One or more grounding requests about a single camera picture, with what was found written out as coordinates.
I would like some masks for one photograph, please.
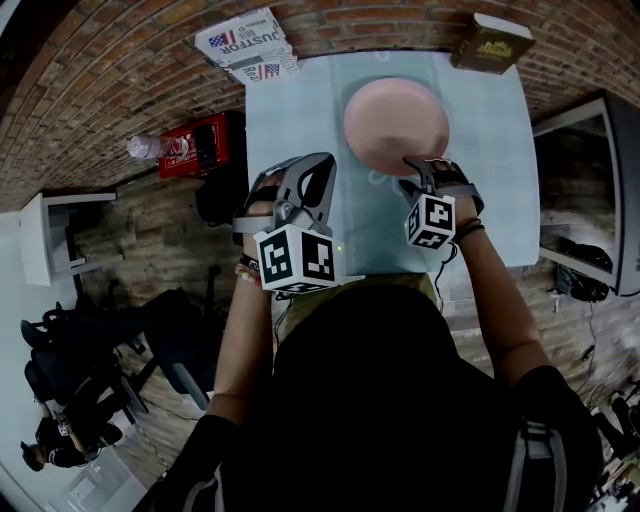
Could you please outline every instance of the pink plate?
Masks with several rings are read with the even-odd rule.
[[[351,97],[344,112],[344,136],[367,167],[409,176],[414,170],[402,158],[441,157],[449,144],[449,121],[427,88],[403,78],[383,78]]]

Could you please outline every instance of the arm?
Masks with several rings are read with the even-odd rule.
[[[262,186],[274,185],[279,180],[278,175],[270,176]],[[258,201],[248,214],[268,215],[272,209],[271,203]],[[244,237],[244,253],[258,259],[256,242],[250,235]],[[242,425],[262,384],[271,376],[272,361],[271,293],[238,278],[207,414]]]
[[[42,411],[43,418],[51,418],[51,411],[49,410],[49,406],[44,402],[40,402],[40,410]]]
[[[73,441],[73,446],[75,446],[76,450],[78,450],[80,453],[87,453],[87,450],[82,444],[82,441],[80,441],[78,436],[73,432],[73,430],[71,430],[70,427],[71,425],[67,425],[67,431],[69,432],[69,437],[71,438],[71,441]]]
[[[457,198],[458,225],[474,217],[473,200]],[[469,269],[480,329],[496,378],[513,385],[528,371],[550,366],[531,311],[486,232],[477,230],[464,237],[460,250]]]
[[[73,442],[73,446],[75,446],[76,450],[78,450],[82,454],[87,453],[87,450],[82,444],[82,441],[80,441],[80,438],[73,431],[73,428],[71,427],[71,423],[69,422],[69,420],[65,419],[61,421],[60,425],[62,425],[64,428],[67,429],[67,433],[69,434],[69,437],[71,438],[71,441]]]

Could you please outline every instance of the black bag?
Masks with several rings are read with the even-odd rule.
[[[566,254],[604,270],[613,269],[611,258],[604,250],[594,245],[569,242]],[[609,287],[606,284],[564,265],[558,265],[556,289],[583,302],[601,302],[609,295]]]

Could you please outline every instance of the backpack strap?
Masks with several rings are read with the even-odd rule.
[[[555,475],[553,488],[539,485],[549,481],[549,471]],[[535,488],[535,493],[525,491],[527,499],[521,502],[527,488]],[[515,440],[503,512],[544,512],[542,504],[549,503],[553,503],[549,512],[562,512],[566,492],[567,462],[560,434],[543,423],[525,420]]]

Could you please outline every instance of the cable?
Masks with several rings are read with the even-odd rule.
[[[144,431],[144,429],[142,428],[142,425],[140,425],[140,423],[138,423],[136,421],[136,427],[138,429],[138,431],[142,434],[142,437],[144,437],[144,440],[147,442],[147,444],[149,446],[151,446],[151,449],[155,452],[156,457],[158,457],[158,459],[160,459],[160,462],[162,462],[162,465],[167,468],[170,469],[171,468],[171,464],[169,464],[162,455],[160,455],[160,452],[158,451],[158,449],[156,448],[156,446],[151,442],[151,439],[149,439],[149,436],[147,435],[147,433]]]
[[[153,405],[156,409],[160,409],[161,411],[164,411],[167,414],[171,414],[172,416],[176,416],[176,417],[178,417],[178,418],[180,418],[182,420],[198,421],[200,419],[200,418],[187,418],[186,416],[182,416],[181,414],[178,414],[177,412],[173,412],[173,411],[170,411],[168,409],[165,409],[164,407],[160,407],[158,404],[156,404],[155,402],[152,402],[148,398],[143,398],[142,400],[147,404]]]
[[[598,346],[598,338],[596,338],[596,335],[593,332],[593,302],[589,303],[589,310],[591,311],[591,314],[589,315],[589,330],[591,331],[591,337],[593,338],[593,352],[591,353],[591,361],[589,361],[587,378],[584,380],[582,385],[576,390],[576,394],[580,393],[582,388],[587,384],[587,382],[589,382],[589,379],[591,378],[592,370],[593,370],[593,360],[596,358],[596,348]]]
[[[278,329],[280,329],[280,324],[284,320],[285,316],[287,316],[287,313],[289,312],[289,308],[291,307],[291,304],[293,304],[293,298],[289,299],[289,304],[287,304],[287,308],[282,312],[282,314],[276,320],[276,323],[273,325],[273,332],[276,336],[276,348],[280,348],[280,337],[278,336]]]
[[[454,244],[453,242],[449,242],[449,243],[451,244],[451,254],[449,255],[449,258],[444,260],[442,262],[442,265],[440,265],[440,271],[436,276],[436,280],[433,282],[433,285],[436,287],[436,292],[438,293],[438,299],[440,299],[440,308],[439,308],[440,314],[442,314],[442,311],[444,310],[444,301],[442,300],[442,295],[440,295],[440,288],[438,288],[438,279],[440,279],[440,276],[442,275],[444,266],[458,255],[458,247],[456,246],[456,244]]]
[[[593,388],[591,389],[591,391],[589,392],[589,394],[587,395],[587,399],[584,401],[584,405],[587,409],[591,409],[590,404],[591,404],[591,398],[593,397],[593,394],[595,393],[595,391],[604,383],[605,380],[607,380],[609,377],[616,375],[616,372],[622,368],[624,365],[626,364],[626,361],[622,361],[618,366],[616,366],[613,371],[607,373],[604,377],[602,377],[602,379],[600,379],[598,381],[598,383],[593,386]]]

